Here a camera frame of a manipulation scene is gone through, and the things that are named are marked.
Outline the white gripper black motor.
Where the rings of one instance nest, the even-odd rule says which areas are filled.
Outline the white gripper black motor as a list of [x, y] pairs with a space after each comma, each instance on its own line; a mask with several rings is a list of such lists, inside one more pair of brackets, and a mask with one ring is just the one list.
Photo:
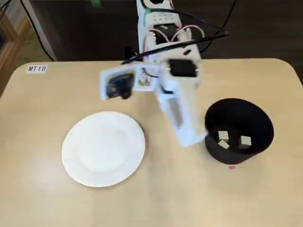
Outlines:
[[[168, 59], [160, 66], [157, 98], [184, 147], [202, 142], [208, 135], [198, 111], [196, 89], [199, 83], [199, 67], [192, 60]], [[185, 99], [186, 130], [183, 129], [183, 117], [177, 98]]]

